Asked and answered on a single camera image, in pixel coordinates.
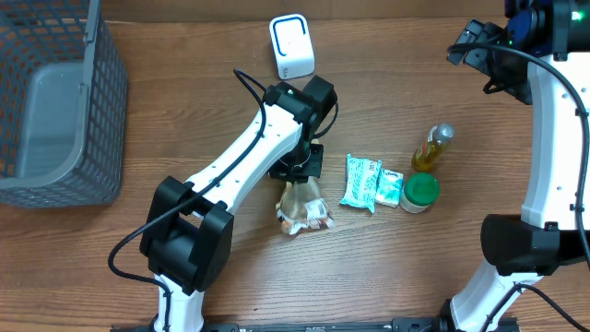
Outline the brown Pantree snack bag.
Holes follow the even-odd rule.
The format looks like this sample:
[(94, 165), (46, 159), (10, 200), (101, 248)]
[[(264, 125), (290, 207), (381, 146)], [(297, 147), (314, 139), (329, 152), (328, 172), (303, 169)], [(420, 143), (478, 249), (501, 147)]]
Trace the brown Pantree snack bag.
[(289, 236), (330, 229), (336, 224), (315, 177), (303, 184), (286, 183), (276, 213), (281, 231)]

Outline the green wet wipes pack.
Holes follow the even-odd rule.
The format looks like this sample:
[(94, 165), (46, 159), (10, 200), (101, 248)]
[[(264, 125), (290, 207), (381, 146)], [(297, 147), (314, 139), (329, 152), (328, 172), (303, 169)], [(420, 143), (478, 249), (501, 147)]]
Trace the green wet wipes pack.
[(369, 160), (347, 155), (346, 189), (340, 200), (342, 205), (353, 208), (367, 208), (375, 211), (377, 180), (382, 169), (380, 160)]

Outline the small teal box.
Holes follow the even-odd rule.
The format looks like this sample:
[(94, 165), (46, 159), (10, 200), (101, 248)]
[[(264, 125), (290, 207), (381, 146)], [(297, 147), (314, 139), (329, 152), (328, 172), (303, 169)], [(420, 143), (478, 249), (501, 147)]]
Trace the small teal box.
[(381, 169), (377, 181), (376, 202), (396, 208), (399, 205), (403, 182), (402, 173)]

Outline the green lid jar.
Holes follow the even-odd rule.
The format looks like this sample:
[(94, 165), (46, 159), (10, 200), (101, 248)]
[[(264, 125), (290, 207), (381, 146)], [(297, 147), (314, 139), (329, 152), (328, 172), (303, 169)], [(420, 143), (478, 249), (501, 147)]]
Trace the green lid jar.
[(399, 206), (406, 212), (417, 214), (431, 206), (439, 194), (438, 181), (429, 173), (418, 172), (403, 185)]

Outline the yellow dish soap bottle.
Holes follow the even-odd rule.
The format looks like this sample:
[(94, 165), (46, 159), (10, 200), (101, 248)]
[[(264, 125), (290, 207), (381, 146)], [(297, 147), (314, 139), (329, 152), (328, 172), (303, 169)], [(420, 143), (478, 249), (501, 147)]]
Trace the yellow dish soap bottle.
[(426, 140), (415, 150), (412, 167), (417, 172), (430, 172), (437, 159), (449, 148), (455, 130), (451, 124), (435, 125), (427, 134)]

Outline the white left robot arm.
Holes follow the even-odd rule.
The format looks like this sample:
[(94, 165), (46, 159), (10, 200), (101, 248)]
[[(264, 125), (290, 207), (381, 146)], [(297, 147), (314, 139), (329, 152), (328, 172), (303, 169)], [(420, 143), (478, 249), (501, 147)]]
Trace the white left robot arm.
[(139, 246), (159, 287), (151, 331), (203, 329), (204, 292), (229, 259), (236, 211), (265, 175), (301, 184), (321, 174), (314, 140), (337, 106), (333, 84), (280, 82), (255, 100), (255, 118), (214, 162), (184, 182), (167, 177), (154, 193)]

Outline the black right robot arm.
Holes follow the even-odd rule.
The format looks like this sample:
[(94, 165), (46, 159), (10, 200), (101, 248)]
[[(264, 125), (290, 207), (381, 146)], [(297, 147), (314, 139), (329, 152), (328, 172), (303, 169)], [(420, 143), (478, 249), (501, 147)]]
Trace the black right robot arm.
[(434, 331), (514, 331), (505, 312), (523, 291), (589, 259), (589, 4), (508, 1), (504, 11), (505, 27), (469, 22), (447, 58), (486, 75), (486, 93), (532, 107), (530, 180), (519, 214), (483, 220), (483, 261)]

